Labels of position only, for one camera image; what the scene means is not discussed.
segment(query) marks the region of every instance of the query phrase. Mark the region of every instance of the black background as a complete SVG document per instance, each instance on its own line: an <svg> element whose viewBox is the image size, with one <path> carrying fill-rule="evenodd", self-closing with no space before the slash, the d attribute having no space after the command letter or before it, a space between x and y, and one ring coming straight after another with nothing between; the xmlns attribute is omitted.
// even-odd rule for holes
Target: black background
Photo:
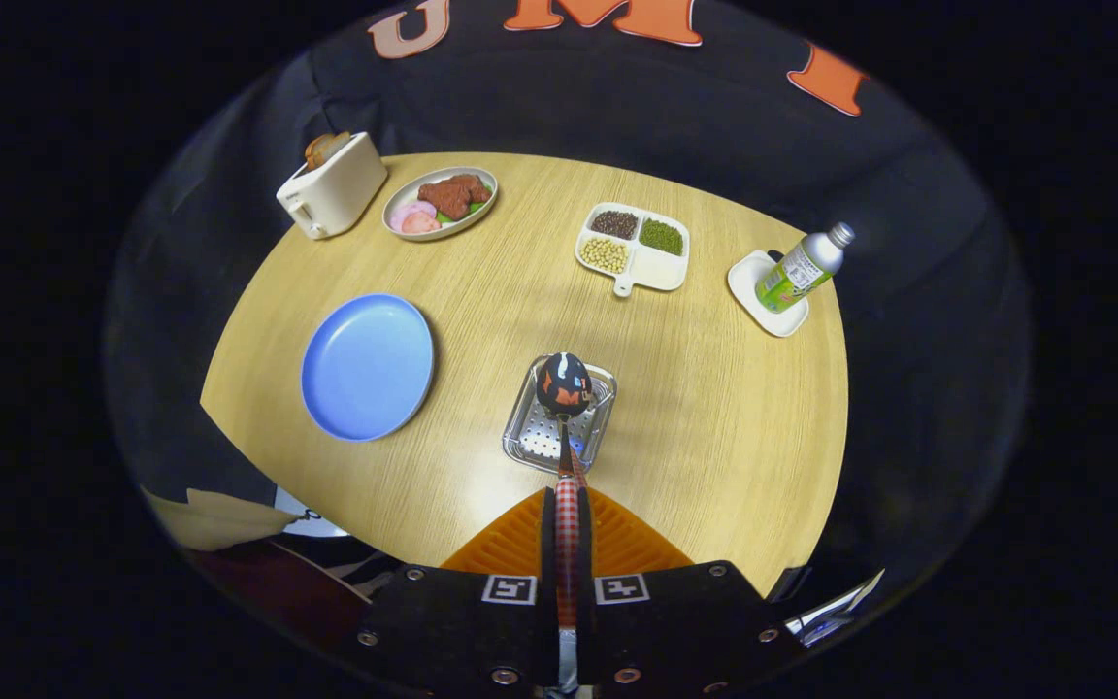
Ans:
<svg viewBox="0 0 1118 699"><path fill-rule="evenodd" d="M760 11L887 81L980 173L1033 280L1036 388L957 556L768 695L1118 696L1118 10L840 4ZM361 695L179 561L129 487L97 361L116 236L168 159L378 6L0 3L0 681Z"/></svg>

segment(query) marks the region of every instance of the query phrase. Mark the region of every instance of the screw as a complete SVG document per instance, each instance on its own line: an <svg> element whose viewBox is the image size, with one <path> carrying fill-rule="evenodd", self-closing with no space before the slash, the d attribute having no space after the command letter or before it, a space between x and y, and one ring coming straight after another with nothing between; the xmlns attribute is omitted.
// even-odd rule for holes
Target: screw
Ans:
<svg viewBox="0 0 1118 699"><path fill-rule="evenodd" d="M520 676L515 671L510 671L506 668L498 668L496 671L489 673L489 677L496 684L515 684L515 681L520 680Z"/></svg>

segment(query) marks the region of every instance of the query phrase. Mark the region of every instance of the orange letter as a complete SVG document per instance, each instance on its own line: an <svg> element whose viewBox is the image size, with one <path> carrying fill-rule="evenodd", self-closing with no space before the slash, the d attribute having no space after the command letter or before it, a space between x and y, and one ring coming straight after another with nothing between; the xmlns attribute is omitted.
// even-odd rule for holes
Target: orange letter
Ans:
<svg viewBox="0 0 1118 699"><path fill-rule="evenodd" d="M425 12L425 31L421 31L421 36L404 40L400 37L400 18L407 12L391 15L369 27L369 35L373 37L373 51L385 58L413 56L438 44L447 35L447 26L452 23L447 15L447 0L425 0L416 8Z"/></svg>
<svg viewBox="0 0 1118 699"><path fill-rule="evenodd" d="M615 20L615 28L624 34L648 36L650 39L670 40L682 46L701 46L702 36L693 31L693 3L695 0L555 0L581 27L597 26L599 21L623 3L628 13ZM555 28L562 17L550 11L551 0L519 0L515 17L506 19L503 28L528 31L533 28Z"/></svg>
<svg viewBox="0 0 1118 699"><path fill-rule="evenodd" d="M864 75L856 68L827 54L813 44L808 45L808 64L803 70L789 70L788 79L796 87L834 106L850 116L860 116L856 105L856 86Z"/></svg>

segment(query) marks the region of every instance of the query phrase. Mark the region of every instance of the black bean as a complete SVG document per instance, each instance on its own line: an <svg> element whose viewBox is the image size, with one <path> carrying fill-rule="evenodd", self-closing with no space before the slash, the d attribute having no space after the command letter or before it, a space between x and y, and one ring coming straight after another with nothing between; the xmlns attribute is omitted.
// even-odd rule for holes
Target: black bean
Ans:
<svg viewBox="0 0 1118 699"><path fill-rule="evenodd" d="M636 217L627 211L603 211L594 217L590 229L616 238L631 239L636 233Z"/></svg>

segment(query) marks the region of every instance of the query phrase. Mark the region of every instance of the white toaster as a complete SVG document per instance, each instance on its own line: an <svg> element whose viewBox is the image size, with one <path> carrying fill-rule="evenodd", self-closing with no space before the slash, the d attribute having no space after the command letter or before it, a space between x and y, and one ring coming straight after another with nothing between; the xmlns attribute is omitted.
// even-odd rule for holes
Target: white toaster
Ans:
<svg viewBox="0 0 1118 699"><path fill-rule="evenodd" d="M275 198L310 238L330 238L356 224L385 181L378 148L360 132L313 171L301 166Z"/></svg>

